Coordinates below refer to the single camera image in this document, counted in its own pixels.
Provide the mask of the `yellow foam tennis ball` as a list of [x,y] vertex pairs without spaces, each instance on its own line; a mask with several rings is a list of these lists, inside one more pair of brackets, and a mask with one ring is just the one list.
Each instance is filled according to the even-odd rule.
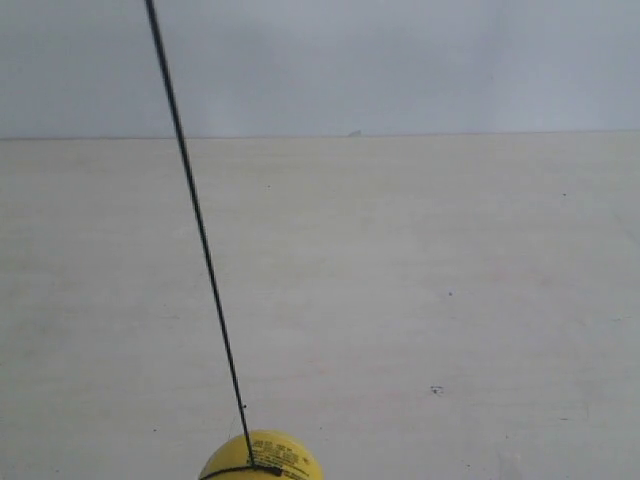
[[243,435],[220,446],[207,460],[199,479],[323,480],[323,469],[297,438],[277,430],[249,432],[254,462]]

